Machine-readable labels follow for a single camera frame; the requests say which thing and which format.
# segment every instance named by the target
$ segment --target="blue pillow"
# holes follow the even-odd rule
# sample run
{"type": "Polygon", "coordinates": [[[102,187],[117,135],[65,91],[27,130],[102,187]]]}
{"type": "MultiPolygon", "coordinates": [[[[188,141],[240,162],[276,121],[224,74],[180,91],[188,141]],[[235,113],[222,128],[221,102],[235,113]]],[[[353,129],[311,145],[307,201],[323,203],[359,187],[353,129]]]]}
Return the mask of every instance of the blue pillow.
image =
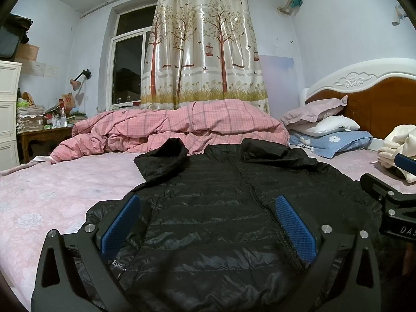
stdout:
{"type": "Polygon", "coordinates": [[[364,149],[370,145],[373,136],[367,131],[340,131],[321,137],[312,137],[289,130],[289,144],[311,149],[319,156],[332,158],[337,152],[364,149]]]}

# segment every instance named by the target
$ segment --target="tree print curtain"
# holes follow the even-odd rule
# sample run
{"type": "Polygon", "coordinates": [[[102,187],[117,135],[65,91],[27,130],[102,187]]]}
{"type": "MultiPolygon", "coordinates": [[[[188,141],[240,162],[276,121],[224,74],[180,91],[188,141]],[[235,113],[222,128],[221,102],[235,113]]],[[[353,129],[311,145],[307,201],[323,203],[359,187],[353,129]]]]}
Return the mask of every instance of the tree print curtain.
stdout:
{"type": "Polygon", "coordinates": [[[222,99],[241,99],[269,112],[247,0],[159,0],[142,108],[222,99]]]}

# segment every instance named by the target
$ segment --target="pink floral bed sheet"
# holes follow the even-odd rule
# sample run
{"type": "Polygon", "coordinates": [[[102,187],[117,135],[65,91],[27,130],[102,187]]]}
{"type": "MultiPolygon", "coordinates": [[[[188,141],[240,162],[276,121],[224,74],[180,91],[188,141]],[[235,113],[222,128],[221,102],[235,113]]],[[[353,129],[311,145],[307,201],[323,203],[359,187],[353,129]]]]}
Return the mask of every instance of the pink floral bed sheet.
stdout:
{"type": "MultiPolygon", "coordinates": [[[[416,193],[389,175],[369,150],[341,154],[331,160],[306,153],[328,163],[353,180],[369,172],[402,193],[416,193]]],[[[133,162],[137,153],[106,153],[51,165],[37,164],[0,177],[0,268],[29,306],[37,263],[46,233],[78,231],[86,211],[101,200],[122,197],[144,179],[133,162]]]]}

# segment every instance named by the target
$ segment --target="desk leg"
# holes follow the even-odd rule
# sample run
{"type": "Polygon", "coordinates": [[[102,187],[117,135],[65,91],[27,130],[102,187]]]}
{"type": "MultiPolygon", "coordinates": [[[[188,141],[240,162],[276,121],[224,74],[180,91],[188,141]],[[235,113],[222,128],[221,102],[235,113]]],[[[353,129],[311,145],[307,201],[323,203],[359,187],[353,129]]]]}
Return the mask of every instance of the desk leg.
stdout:
{"type": "Polygon", "coordinates": [[[23,163],[29,162],[29,142],[26,137],[22,137],[23,163]]]}

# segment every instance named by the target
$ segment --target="white headboard frame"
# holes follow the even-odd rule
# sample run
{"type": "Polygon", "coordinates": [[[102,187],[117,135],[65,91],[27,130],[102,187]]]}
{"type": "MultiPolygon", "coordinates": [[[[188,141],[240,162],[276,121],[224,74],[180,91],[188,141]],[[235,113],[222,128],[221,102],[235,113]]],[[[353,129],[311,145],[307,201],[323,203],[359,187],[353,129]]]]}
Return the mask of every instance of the white headboard frame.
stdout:
{"type": "Polygon", "coordinates": [[[363,61],[324,77],[310,88],[300,91],[300,104],[322,90],[334,90],[341,93],[356,93],[366,90],[389,77],[404,77],[416,80],[416,60],[402,57],[363,61]]]}

